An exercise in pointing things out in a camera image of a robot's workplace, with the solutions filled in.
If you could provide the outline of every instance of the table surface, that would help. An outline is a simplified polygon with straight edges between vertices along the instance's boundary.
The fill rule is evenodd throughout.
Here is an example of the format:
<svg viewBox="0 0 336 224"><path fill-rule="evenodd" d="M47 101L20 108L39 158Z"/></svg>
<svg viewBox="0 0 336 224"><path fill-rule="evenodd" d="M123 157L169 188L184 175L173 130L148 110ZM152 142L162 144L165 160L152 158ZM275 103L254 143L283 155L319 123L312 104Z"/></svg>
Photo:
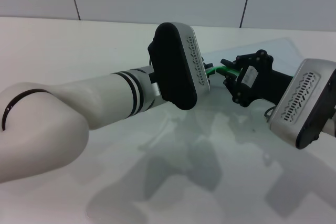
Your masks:
<svg viewBox="0 0 336 224"><path fill-rule="evenodd" d="M0 90L57 84L148 64L156 25L0 18ZM194 27L202 53L288 38L305 58L335 59L336 33ZM334 223L336 140L299 151L275 137L269 104L214 92L90 132L70 165L0 185L0 223Z"/></svg>

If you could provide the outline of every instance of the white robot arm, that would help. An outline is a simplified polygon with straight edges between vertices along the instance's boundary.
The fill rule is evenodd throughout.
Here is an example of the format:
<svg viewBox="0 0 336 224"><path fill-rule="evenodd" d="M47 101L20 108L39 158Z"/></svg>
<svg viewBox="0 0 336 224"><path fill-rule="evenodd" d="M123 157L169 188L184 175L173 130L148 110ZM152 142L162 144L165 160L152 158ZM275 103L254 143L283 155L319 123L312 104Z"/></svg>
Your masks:
<svg viewBox="0 0 336 224"><path fill-rule="evenodd" d="M149 53L152 66L57 86L19 83L0 93L0 183L71 163L89 130L167 101L189 110L209 93L190 26L161 24Z"/></svg>

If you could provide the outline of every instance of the ventilation grille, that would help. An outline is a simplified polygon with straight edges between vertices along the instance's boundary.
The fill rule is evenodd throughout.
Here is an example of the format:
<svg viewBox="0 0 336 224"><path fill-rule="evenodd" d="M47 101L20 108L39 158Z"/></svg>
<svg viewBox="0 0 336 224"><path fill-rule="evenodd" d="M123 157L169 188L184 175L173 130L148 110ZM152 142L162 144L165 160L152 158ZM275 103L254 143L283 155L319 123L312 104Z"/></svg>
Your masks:
<svg viewBox="0 0 336 224"><path fill-rule="evenodd" d="M187 42L189 43L190 55L193 59L194 67L196 70L196 76L198 78L198 82L201 85L205 85L205 76L203 73L203 62L201 61L200 56L197 52L197 46L195 43L194 37L188 36Z"/></svg>
<svg viewBox="0 0 336 224"><path fill-rule="evenodd" d="M299 81L297 87L284 112L281 114L281 119L288 123L295 123L297 117L300 115L302 109L305 107L310 95L316 87L320 77L313 73L305 73Z"/></svg>

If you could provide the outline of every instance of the black stripe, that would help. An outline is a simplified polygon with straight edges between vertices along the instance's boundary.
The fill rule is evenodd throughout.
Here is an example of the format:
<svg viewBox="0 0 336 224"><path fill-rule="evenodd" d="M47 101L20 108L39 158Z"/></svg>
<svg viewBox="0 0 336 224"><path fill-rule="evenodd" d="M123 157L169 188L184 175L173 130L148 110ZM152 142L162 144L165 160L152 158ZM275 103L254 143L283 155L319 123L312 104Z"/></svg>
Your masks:
<svg viewBox="0 0 336 224"><path fill-rule="evenodd" d="M138 86L138 90L139 90L139 94L140 94L140 105L139 105L139 108L138 108L137 112L134 114L134 115L136 115L136 114L138 114L139 111L142 109L142 107L143 107L143 102L144 102L144 98L143 98L143 90L142 90L141 84L140 84L140 82L138 81L138 79L137 79L134 75L132 75L131 73L126 72L126 71L123 71L123 72L121 72L121 73L128 74L128 75L133 79L133 81L137 84L137 86Z"/></svg>
<svg viewBox="0 0 336 224"><path fill-rule="evenodd" d="M142 73L146 73L145 71L143 71L143 70L140 69L140 68L133 68L132 70L136 70L136 71L139 71L139 72L142 72Z"/></svg>
<svg viewBox="0 0 336 224"><path fill-rule="evenodd" d="M146 109L146 111L149 110L154 105L154 102L155 102L155 99L152 101L151 105L149 105L149 107L148 107L148 109Z"/></svg>
<svg viewBox="0 0 336 224"><path fill-rule="evenodd" d="M135 109L137 107L137 103L138 103L138 99L137 99L137 95L136 95L137 91L135 90L134 84L132 83L132 81L130 80L130 78L128 78L128 76L126 76L126 75L124 75L123 73L120 73L120 72L114 73L114 74L117 74L117 75L121 76L122 78L124 78L125 81L128 83L128 85L130 86L130 88L132 90L132 94L133 94L133 108L132 108L131 114L128 116L128 117L130 117L130 116L132 116L134 114Z"/></svg>
<svg viewBox="0 0 336 224"><path fill-rule="evenodd" d="M18 94L16 97L14 97L10 102L9 104L7 105L6 109L5 109L5 112L2 116L2 122L1 122L1 126L2 126L2 130L6 130L6 120L7 120L7 116L10 112L10 110L14 107L14 105L20 101L22 98L30 95L30 94L34 94L34 93L38 93L38 92L44 92L44 93L49 93L49 91L47 90L44 90L44 89L30 89L30 90L27 90L25 92L22 92L21 94Z"/></svg>

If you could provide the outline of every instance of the black bracket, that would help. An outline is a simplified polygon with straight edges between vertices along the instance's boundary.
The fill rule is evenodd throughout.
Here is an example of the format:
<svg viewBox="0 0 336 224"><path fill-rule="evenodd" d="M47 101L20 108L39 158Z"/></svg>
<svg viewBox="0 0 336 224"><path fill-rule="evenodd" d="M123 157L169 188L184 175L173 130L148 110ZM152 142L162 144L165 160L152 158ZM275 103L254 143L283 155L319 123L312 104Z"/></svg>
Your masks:
<svg viewBox="0 0 336 224"><path fill-rule="evenodd" d="M248 107L257 99L277 105L292 80L292 76L272 69L273 57L265 50L237 56L233 62L222 59L221 63L240 72L237 77L224 68L216 69L225 77L224 85L231 93L232 100L243 107Z"/></svg>

